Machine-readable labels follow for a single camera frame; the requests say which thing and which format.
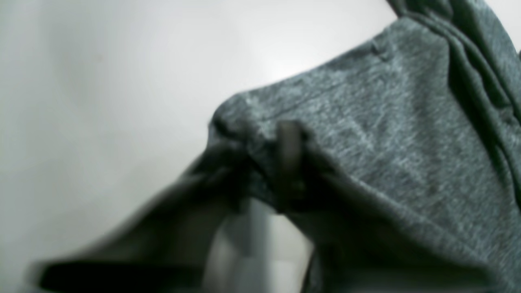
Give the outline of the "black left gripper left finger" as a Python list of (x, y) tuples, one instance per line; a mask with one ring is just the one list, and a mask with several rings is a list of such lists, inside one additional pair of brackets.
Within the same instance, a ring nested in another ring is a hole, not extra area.
[(246, 169), (242, 143), (212, 145), (119, 228), (37, 262), (31, 284), (51, 293), (202, 293), (214, 236), (240, 210)]

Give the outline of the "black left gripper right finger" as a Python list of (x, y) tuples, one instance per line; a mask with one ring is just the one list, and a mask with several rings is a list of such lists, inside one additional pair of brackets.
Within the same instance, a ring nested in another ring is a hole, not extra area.
[(479, 268), (440, 258), (341, 177), (299, 122), (277, 123), (278, 209), (315, 246), (324, 293), (487, 293)]

